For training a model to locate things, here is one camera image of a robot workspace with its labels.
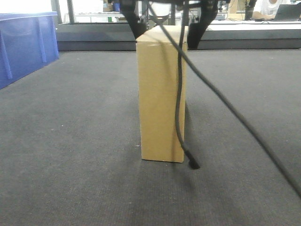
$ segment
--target blue plastic bin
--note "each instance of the blue plastic bin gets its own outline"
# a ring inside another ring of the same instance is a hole
[[[0,14],[0,89],[58,59],[56,15]]]

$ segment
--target tall cardboard box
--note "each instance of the tall cardboard box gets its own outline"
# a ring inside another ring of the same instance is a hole
[[[180,26],[165,26],[176,42]],[[183,50],[187,52],[187,29]],[[137,38],[139,116],[142,158],[183,162],[184,153],[175,130],[178,90],[178,53],[159,26]],[[186,63],[182,61],[183,84],[180,130],[184,136]]]

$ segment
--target desk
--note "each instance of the desk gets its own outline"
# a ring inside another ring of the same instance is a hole
[[[67,22],[68,13],[64,15],[63,23]],[[90,23],[118,23],[124,22],[125,17],[120,12],[103,12],[103,13],[77,13],[75,14],[75,22],[82,23],[81,18],[89,18]]]

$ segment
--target black wire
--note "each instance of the black wire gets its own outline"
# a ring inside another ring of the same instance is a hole
[[[187,55],[184,53],[182,48],[180,48],[177,43],[174,41],[174,39],[170,36],[168,31],[165,29],[165,27],[160,23],[159,20],[156,18],[156,13],[154,10],[150,7],[149,1],[145,0],[146,4],[149,6],[150,11],[155,16],[154,20],[155,22],[160,26],[163,33],[167,36],[167,38],[170,40],[172,45],[180,52],[181,56],[184,58],[186,63],[189,65],[189,67],[192,69],[192,71],[218,96],[218,98],[226,105],[226,107],[234,114],[234,116],[243,124],[243,126],[250,132],[250,134],[253,136],[253,138],[258,142],[258,144],[263,148],[263,150],[266,152],[266,154],[270,157],[270,159],[273,161],[273,163],[276,165],[277,169],[282,173],[284,178],[287,180],[287,182],[291,185],[291,187],[294,189],[294,191],[297,193],[297,195],[301,198],[301,187],[297,183],[297,181],[293,178],[293,176],[289,173],[289,171],[285,168],[285,166],[282,164],[280,159],[276,156],[272,148],[263,140],[263,138],[260,136],[260,134],[256,131],[256,129],[246,120],[246,118],[238,111],[236,108],[232,105],[232,103],[225,97],[222,92],[219,91],[217,87],[215,87],[214,84],[212,84],[196,67],[195,65],[190,61],[190,59],[187,57]]]
[[[182,19],[182,26],[181,26],[181,33],[180,33],[180,40],[179,40],[179,47],[183,48],[183,40],[184,40],[184,33],[185,33],[185,25],[188,23],[188,8],[189,0],[184,1],[183,6],[183,19]],[[177,92],[177,100],[175,105],[175,129],[177,132],[177,136],[179,139],[179,142],[181,144],[181,147],[185,153],[185,155],[189,159],[189,165],[192,169],[197,170],[200,168],[198,162],[196,159],[192,156],[190,153],[187,145],[185,144],[183,137],[181,135],[180,130],[180,102],[181,102],[181,96],[182,96],[182,83],[183,83],[183,73],[182,73],[182,55],[180,52],[178,52],[178,92]]]

